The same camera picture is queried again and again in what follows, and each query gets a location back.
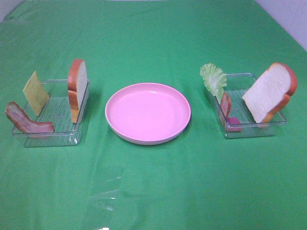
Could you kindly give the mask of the clear plastic tray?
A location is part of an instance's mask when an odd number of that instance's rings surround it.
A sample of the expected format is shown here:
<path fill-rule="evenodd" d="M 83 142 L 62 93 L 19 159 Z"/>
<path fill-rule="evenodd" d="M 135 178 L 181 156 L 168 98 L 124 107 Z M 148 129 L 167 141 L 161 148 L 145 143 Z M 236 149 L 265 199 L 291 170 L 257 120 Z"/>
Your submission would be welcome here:
<path fill-rule="evenodd" d="M 223 136 L 225 138 L 274 136 L 280 126 L 286 123 L 282 112 L 277 112 L 267 123 L 256 123 L 242 99 L 245 91 L 253 85 L 257 77 L 252 73 L 232 73 L 227 74 L 226 78 L 227 85 L 224 87 L 224 91 L 231 100 L 231 110 L 228 117 L 222 113 L 220 104 L 212 93 L 205 90 Z"/>
<path fill-rule="evenodd" d="M 54 147 L 77 145 L 86 127 L 83 114 L 89 96 L 90 81 L 87 81 L 81 110 L 76 123 L 71 121 L 72 114 L 68 97 L 67 80 L 43 80 L 42 85 L 50 98 L 45 104 L 41 114 L 36 116 L 29 103 L 22 107 L 31 120 L 36 122 L 52 122 L 52 133 L 22 133 L 16 127 L 12 135 L 25 147 Z"/>

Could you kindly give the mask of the green lettuce leaf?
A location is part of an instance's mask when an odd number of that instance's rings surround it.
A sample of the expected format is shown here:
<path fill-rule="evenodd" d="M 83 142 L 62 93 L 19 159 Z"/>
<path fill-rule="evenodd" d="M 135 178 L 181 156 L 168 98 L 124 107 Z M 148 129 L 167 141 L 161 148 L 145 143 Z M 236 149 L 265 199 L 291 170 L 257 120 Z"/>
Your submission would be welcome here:
<path fill-rule="evenodd" d="M 226 74 L 213 63 L 207 63 L 200 68 L 200 75 L 206 89 L 221 103 L 224 87 L 227 86 Z"/>

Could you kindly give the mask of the tray bread slice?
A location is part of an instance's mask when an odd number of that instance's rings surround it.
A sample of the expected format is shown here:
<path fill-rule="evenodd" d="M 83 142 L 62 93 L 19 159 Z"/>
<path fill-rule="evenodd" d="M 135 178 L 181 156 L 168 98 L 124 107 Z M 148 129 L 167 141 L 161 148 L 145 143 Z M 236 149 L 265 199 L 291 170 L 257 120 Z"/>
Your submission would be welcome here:
<path fill-rule="evenodd" d="M 256 123 L 267 123 L 287 105 L 296 88 L 297 78 L 293 70 L 275 62 L 243 94 L 242 99 Z"/>
<path fill-rule="evenodd" d="M 71 109 L 71 121 L 77 122 L 85 90 L 87 87 L 86 63 L 82 59 L 75 59 L 68 75 L 68 98 Z"/>

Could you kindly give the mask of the yellow cheese slice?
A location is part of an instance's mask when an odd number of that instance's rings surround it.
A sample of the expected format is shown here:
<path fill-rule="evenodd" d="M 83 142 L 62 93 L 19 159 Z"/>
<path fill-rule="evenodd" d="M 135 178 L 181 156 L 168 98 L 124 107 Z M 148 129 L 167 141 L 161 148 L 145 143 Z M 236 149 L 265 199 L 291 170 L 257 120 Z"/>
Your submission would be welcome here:
<path fill-rule="evenodd" d="M 43 87 L 37 72 L 34 71 L 31 77 L 28 79 L 23 93 L 33 109 L 36 116 L 39 116 L 49 100 L 49 94 Z"/>

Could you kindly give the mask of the tray bacon strip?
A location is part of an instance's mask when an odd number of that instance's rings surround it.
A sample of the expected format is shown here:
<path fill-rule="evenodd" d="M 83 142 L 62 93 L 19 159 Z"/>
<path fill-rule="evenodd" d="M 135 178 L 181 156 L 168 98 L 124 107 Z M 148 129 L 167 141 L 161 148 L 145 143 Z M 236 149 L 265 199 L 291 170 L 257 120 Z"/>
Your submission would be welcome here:
<path fill-rule="evenodd" d="M 231 111 L 231 99 L 228 93 L 224 92 L 222 95 L 220 108 L 221 111 L 219 112 L 219 118 L 224 129 L 228 132 L 241 132 L 241 127 L 231 127 L 231 125 L 239 125 L 240 121 L 235 117 L 229 117 L 229 113 Z"/>
<path fill-rule="evenodd" d="M 36 122 L 19 107 L 16 102 L 9 102 L 5 114 L 15 127 L 23 133 L 51 133 L 54 132 L 52 122 Z"/>

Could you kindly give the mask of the clear left plastic tray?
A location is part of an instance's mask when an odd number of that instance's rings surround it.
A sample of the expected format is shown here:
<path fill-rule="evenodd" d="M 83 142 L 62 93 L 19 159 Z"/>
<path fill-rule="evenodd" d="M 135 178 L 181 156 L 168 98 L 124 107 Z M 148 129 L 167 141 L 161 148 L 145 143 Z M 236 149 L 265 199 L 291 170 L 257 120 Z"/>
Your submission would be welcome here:
<path fill-rule="evenodd" d="M 90 81 L 87 81 L 81 110 L 76 123 L 71 121 L 72 114 L 68 97 L 67 80 L 43 80 L 42 85 L 50 98 L 45 104 L 41 114 L 36 116 L 29 103 L 22 107 L 31 120 L 36 122 L 52 122 L 52 133 L 22 133 L 16 127 L 12 135 L 25 147 L 54 147 L 77 145 L 86 127 L 83 114 L 89 96 Z"/>

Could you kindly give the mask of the pink round plate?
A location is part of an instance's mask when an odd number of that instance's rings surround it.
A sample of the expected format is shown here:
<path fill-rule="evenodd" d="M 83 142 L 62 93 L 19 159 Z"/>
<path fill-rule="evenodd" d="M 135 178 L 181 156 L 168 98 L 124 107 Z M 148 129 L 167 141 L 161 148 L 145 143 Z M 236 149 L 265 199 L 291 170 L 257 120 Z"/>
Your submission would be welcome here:
<path fill-rule="evenodd" d="M 158 145 L 180 135 L 191 118 L 191 107 L 178 90 L 146 82 L 129 85 L 106 103 L 110 128 L 122 139 L 139 145 Z"/>

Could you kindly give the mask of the green tablecloth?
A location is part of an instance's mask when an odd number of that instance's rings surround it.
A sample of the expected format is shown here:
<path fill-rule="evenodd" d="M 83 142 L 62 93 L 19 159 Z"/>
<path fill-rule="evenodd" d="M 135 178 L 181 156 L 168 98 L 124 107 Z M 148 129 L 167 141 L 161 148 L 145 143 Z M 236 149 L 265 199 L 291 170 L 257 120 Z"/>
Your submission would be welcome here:
<path fill-rule="evenodd" d="M 90 79 L 76 146 L 25 148 L 8 102 L 65 79 L 76 58 Z M 288 65 L 298 87 L 273 137 L 226 139 L 200 67 L 260 75 Z M 117 90 L 159 82 L 181 91 L 191 120 L 173 141 L 140 146 L 105 119 Z M 307 54 L 252 0 L 30 0 L 0 25 L 0 227 L 3 230 L 304 230 Z"/>

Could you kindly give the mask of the clear right plastic tray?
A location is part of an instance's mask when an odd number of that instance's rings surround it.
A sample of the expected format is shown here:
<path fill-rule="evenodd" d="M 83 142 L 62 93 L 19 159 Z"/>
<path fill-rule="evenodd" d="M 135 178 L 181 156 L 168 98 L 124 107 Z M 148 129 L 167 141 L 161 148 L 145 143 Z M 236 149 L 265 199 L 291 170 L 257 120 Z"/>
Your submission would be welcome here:
<path fill-rule="evenodd" d="M 245 91 L 253 85 L 257 77 L 252 73 L 232 73 L 227 74 L 226 78 L 227 85 L 224 87 L 224 91 L 231 100 L 231 110 L 228 117 L 222 113 L 220 104 L 212 93 L 205 90 L 223 136 L 225 138 L 274 136 L 280 126 L 286 123 L 282 112 L 277 112 L 267 123 L 256 123 L 242 99 Z"/>

